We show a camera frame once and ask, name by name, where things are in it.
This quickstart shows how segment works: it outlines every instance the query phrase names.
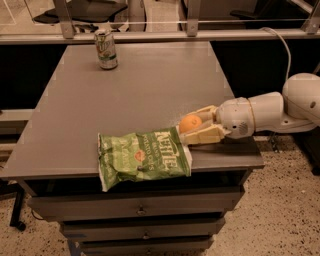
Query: gray drawer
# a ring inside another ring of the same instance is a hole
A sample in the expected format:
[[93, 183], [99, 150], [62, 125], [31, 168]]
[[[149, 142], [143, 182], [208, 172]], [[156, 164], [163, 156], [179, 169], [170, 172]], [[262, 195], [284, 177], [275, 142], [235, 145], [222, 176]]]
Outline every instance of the gray drawer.
[[94, 220], [232, 210], [242, 187], [34, 197], [28, 205], [47, 221]]
[[196, 251], [206, 250], [213, 243], [212, 237], [189, 237], [156, 239], [147, 241], [119, 241], [119, 242], [93, 242], [81, 243], [81, 250], [90, 255], [121, 255], [145, 254], [166, 251]]
[[83, 221], [62, 224], [61, 233], [74, 242], [213, 235], [225, 221], [212, 216], [214, 214]]

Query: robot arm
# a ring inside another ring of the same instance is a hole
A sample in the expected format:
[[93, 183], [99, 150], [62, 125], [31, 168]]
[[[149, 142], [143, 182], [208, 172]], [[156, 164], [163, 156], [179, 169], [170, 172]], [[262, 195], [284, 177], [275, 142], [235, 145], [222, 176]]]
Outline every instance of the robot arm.
[[[207, 119], [203, 119], [204, 112], [209, 113], [205, 115]], [[282, 95], [272, 92], [248, 99], [236, 98], [187, 116], [190, 115], [197, 115], [203, 123], [180, 133], [186, 144], [217, 143], [225, 136], [239, 139], [264, 130], [277, 133], [309, 131], [320, 126], [320, 78], [297, 74], [287, 80]]]

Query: soda can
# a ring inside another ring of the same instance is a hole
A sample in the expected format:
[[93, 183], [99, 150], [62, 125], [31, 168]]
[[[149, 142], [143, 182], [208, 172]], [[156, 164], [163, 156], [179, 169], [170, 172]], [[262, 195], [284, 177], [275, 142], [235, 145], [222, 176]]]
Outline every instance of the soda can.
[[117, 53], [112, 33], [105, 29], [99, 29], [95, 32], [94, 39], [100, 67], [103, 69], [113, 69], [117, 67]]

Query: green chip bag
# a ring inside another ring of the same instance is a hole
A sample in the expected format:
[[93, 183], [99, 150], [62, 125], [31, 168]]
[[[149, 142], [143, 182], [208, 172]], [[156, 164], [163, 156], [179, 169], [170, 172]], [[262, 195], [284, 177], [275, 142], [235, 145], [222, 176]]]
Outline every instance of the green chip bag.
[[102, 190], [121, 181], [144, 181], [191, 175], [191, 154], [175, 127], [123, 137], [98, 135]]

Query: desk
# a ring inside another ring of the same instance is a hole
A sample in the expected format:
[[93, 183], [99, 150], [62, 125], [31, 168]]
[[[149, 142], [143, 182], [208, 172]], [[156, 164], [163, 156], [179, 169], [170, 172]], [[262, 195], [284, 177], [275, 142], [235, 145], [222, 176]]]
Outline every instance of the desk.
[[208, 42], [119, 44], [99, 68], [93, 45], [68, 46], [0, 177], [86, 255], [206, 249], [263, 160], [250, 137], [191, 148], [191, 178], [124, 182], [101, 192], [98, 132], [174, 126], [232, 91]]

